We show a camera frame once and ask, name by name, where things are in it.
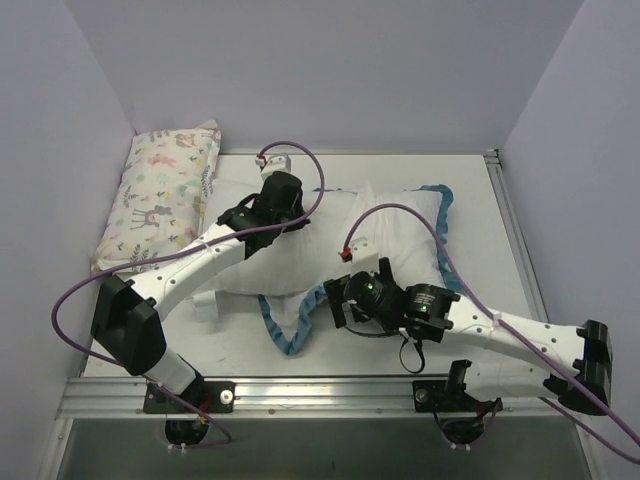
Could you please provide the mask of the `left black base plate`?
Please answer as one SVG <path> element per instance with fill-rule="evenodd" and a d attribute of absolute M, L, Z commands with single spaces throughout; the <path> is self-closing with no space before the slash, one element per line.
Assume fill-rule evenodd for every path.
<path fill-rule="evenodd" d="M 229 380 L 205 379 L 202 392 L 195 400 L 189 400 L 194 407 L 206 413 L 226 414 L 233 411 L 236 384 Z M 182 414 L 191 410 L 171 400 L 157 385 L 148 384 L 142 411 L 145 414 Z"/>

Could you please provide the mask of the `right aluminium side rail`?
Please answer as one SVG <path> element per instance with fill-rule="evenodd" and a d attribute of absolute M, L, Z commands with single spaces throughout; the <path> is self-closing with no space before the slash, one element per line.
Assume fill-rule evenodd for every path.
<path fill-rule="evenodd" d="M 548 323 L 546 306 L 536 278 L 534 266 L 509 195 L 499 149 L 488 150 L 484 162 L 494 190 L 498 208 L 515 260 L 528 308 L 536 320 Z"/>

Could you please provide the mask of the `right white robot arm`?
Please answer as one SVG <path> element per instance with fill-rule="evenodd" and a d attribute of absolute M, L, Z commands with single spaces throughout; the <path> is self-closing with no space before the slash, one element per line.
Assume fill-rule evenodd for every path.
<path fill-rule="evenodd" d="M 472 360 L 452 363 L 443 385 L 446 402 L 465 409 L 495 397 L 554 398 L 578 413 L 602 416 L 610 405 L 612 348 L 606 324 L 551 325 L 495 310 L 430 284 L 399 286 L 388 259 L 323 285 L 336 327 L 353 316 L 373 321 L 420 351 L 426 342 L 464 344 L 507 357 L 488 372 Z"/>

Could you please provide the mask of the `animal print white pillow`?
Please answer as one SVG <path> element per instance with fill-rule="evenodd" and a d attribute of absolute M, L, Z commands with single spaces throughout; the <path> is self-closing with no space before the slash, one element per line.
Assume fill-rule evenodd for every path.
<path fill-rule="evenodd" d="M 135 136 L 91 270 L 156 259 L 188 246 L 202 227 L 220 144 L 215 120 Z"/>

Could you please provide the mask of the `aluminium mounting rail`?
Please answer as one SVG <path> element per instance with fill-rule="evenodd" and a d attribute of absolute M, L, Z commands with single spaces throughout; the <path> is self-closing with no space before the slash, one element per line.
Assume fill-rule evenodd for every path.
<path fill-rule="evenodd" d="M 542 385 L 546 375 L 525 370 L 526 382 L 519 387 L 501 387 L 497 379 L 473 374 L 467 381 L 469 394 L 478 400 L 501 399 L 506 409 L 541 415 L 541 397 L 555 396 Z M 444 375 L 377 375 L 342 377 L 257 377 L 224 378 L 236 384 L 233 411 L 208 413 L 227 422 L 250 418 L 322 419 L 409 417 L 414 410 L 412 382 L 442 379 Z M 60 419 L 126 419 L 157 417 L 166 420 L 194 420 L 197 412 L 145 414 L 142 411 L 148 383 L 134 377 L 82 377 L 68 380 L 57 411 Z M 473 413 L 441 413 L 469 416 Z"/>

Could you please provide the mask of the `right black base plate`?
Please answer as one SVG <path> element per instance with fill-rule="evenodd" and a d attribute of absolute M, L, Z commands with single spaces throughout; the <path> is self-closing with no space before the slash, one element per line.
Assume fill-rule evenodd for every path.
<path fill-rule="evenodd" d="M 490 413 L 503 409 L 501 399 L 481 401 L 469 394 L 465 382 L 427 379 L 412 382 L 414 410 L 419 413 Z"/>

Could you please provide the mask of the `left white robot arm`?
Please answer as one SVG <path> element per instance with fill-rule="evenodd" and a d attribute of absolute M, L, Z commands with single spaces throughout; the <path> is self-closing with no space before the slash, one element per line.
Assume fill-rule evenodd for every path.
<path fill-rule="evenodd" d="M 188 295 L 224 270 L 270 246 L 283 232 L 303 228 L 302 182 L 283 171 L 270 174 L 262 189 L 226 210 L 189 245 L 196 251 L 128 280 L 115 275 L 99 289 L 91 334 L 130 375 L 144 376 L 166 389 L 180 411 L 204 401 L 202 375 L 165 339 L 162 321 Z"/>

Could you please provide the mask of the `blue white plush pillowcase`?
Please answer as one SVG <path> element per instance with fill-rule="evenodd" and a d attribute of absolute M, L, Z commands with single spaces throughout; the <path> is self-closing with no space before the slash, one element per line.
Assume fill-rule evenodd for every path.
<path fill-rule="evenodd" d="M 390 259 L 394 278 L 403 287 L 428 283 L 462 289 L 440 249 L 446 242 L 448 210 L 454 202 L 448 186 L 423 185 L 390 194 L 365 186 L 357 193 L 346 237 L 354 230 L 372 241 L 379 254 Z M 266 331 L 283 354 L 294 356 L 302 350 L 313 327 L 311 314 L 327 298 L 324 282 L 291 296 L 257 296 Z"/>

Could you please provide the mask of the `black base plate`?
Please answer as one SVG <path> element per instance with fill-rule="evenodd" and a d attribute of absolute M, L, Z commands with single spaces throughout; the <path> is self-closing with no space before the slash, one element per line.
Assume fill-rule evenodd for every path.
<path fill-rule="evenodd" d="M 189 400 L 194 407 L 206 413 L 226 414 L 233 411 L 236 384 L 229 380 L 205 379 L 202 392 L 195 400 Z M 182 414 L 191 410 L 171 400 L 157 385 L 148 384 L 142 411 L 145 414 Z"/>
<path fill-rule="evenodd" d="M 503 409 L 501 399 L 481 401 L 469 394 L 465 382 L 427 379 L 412 382 L 414 410 L 419 413 L 490 413 Z"/>

